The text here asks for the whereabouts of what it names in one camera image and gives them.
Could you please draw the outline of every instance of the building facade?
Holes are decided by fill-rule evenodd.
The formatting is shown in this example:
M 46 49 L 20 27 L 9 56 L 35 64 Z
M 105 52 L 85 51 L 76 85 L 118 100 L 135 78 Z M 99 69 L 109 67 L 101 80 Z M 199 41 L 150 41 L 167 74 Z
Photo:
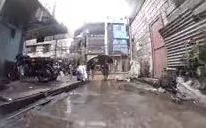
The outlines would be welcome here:
M 65 59 L 70 53 L 72 39 L 67 34 L 47 36 L 44 41 L 37 39 L 27 40 L 24 43 L 23 53 L 30 57 L 52 57 Z
M 206 0 L 145 0 L 131 21 L 133 58 L 142 75 L 160 78 L 164 68 L 182 66 L 182 57 L 204 42 Z

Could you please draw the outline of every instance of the person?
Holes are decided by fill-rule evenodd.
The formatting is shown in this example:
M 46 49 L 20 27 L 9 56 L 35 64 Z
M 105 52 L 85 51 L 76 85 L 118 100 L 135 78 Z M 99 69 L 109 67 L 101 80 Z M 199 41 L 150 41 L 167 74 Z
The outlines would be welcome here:
M 107 80 L 108 75 L 109 75 L 109 64 L 108 63 L 104 63 L 101 65 L 101 72 L 104 76 L 104 80 Z

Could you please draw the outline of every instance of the trash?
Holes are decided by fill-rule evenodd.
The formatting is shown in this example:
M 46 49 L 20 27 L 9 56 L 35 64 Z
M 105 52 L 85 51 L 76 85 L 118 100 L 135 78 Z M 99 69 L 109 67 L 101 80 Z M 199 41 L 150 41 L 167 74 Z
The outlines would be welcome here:
M 163 88 L 158 88 L 157 91 L 158 91 L 159 93 L 164 93 L 164 92 L 165 92 L 165 89 L 163 89 Z

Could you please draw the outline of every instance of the window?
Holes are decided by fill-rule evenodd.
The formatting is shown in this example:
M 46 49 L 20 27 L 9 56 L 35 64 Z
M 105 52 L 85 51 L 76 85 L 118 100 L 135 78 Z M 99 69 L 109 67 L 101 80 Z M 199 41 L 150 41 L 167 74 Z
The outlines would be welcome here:
M 43 53 L 47 53 L 50 51 L 50 45 L 44 45 Z
M 12 39 L 15 37 L 15 33 L 16 33 L 15 29 L 12 28 L 10 30 L 10 36 L 11 36 Z
M 45 37 L 38 37 L 37 38 L 37 43 L 44 42 L 44 41 L 45 41 Z

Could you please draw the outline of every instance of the wall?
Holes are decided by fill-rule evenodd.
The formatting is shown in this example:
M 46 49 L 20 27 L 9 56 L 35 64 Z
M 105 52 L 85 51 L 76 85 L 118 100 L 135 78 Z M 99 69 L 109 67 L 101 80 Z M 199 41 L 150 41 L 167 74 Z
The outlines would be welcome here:
M 142 8 L 131 23 L 130 33 L 134 60 L 140 62 L 141 70 L 149 67 L 152 76 L 152 48 L 150 25 L 161 17 L 163 24 L 167 24 L 167 15 L 175 9 L 170 0 L 145 0 Z
M 194 43 L 206 42 L 206 0 L 186 0 L 169 15 L 169 24 L 160 32 L 167 47 L 168 67 L 184 66 L 186 53 Z
M 0 22 L 0 79 L 4 77 L 6 61 L 15 61 L 15 56 L 19 53 L 21 35 L 21 28 L 12 28 L 12 25 Z

